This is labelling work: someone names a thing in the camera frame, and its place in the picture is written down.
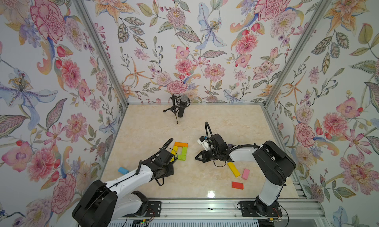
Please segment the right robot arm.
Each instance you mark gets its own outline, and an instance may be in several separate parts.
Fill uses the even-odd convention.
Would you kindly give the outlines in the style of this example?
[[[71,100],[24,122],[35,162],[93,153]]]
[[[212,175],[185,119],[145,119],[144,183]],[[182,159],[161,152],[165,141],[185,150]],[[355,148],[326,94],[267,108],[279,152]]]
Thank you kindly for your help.
[[[277,204],[287,178],[296,169],[294,160],[273,141],[266,141],[260,146],[229,146],[221,135],[215,134],[211,137],[201,136],[197,142],[203,147],[203,151],[195,159],[203,163],[218,160],[227,165],[240,161],[258,164],[265,176],[265,182],[256,197],[255,208],[262,215]]]

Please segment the orange long block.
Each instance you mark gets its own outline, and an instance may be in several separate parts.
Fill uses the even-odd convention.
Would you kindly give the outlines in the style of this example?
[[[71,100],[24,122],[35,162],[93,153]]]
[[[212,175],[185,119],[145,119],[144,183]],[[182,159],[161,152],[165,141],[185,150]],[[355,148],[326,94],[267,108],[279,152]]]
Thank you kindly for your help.
[[[188,147],[189,145],[187,143],[180,143],[180,142],[175,142],[176,147]]]

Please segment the long yellow block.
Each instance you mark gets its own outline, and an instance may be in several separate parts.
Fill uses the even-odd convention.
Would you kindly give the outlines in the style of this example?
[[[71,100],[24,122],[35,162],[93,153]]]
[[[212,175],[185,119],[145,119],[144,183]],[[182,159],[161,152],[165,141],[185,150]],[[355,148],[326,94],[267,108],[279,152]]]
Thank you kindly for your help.
[[[228,165],[229,169],[232,171],[233,175],[234,175],[236,178],[238,178],[238,177],[241,176],[239,170],[236,168],[236,166],[234,165],[233,162],[228,162],[227,165]]]

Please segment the small yellow block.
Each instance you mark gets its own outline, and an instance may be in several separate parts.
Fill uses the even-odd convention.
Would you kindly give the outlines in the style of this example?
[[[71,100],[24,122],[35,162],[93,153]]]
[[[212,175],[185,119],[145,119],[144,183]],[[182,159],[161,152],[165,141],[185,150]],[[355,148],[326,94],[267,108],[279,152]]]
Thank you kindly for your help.
[[[173,154],[173,158],[171,159],[170,162],[175,162],[175,161],[178,159],[178,149],[179,149],[178,146],[174,146],[174,147],[171,149],[171,153]]]

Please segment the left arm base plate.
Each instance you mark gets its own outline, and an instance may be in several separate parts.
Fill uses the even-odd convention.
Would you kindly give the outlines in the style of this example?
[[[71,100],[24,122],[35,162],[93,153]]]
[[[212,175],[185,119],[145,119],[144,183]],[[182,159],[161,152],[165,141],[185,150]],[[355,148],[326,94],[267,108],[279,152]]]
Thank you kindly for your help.
[[[152,218],[160,217],[162,210],[161,201],[148,201],[142,204],[142,207],[134,214],[124,215],[122,217],[128,218]]]

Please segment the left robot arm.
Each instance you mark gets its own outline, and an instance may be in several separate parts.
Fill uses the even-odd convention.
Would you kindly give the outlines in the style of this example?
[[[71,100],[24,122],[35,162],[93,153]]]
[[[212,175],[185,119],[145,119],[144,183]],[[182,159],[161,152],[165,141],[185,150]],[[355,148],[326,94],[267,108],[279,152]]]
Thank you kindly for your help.
[[[106,227],[123,216],[144,216],[149,199],[137,190],[153,180],[174,174],[175,156],[166,149],[146,160],[126,175],[112,181],[94,181],[74,208],[72,217],[79,227]]]

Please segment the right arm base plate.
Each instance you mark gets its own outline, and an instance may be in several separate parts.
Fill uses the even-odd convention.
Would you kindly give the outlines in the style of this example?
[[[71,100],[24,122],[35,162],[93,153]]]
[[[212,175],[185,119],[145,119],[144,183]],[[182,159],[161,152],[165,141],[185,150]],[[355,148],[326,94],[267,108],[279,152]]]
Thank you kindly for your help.
[[[240,201],[237,209],[241,211],[243,217],[263,217],[277,219],[282,217],[282,211],[279,203],[276,201],[267,206],[261,201]]]

